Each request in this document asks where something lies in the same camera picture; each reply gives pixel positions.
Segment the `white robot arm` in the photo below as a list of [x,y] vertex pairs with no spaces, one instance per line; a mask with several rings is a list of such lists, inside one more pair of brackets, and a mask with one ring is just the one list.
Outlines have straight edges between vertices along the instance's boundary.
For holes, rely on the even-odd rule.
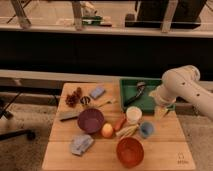
[[198,84],[200,71],[193,65],[167,70],[162,83],[151,93],[157,106],[167,107],[181,97],[213,121],[213,93]]

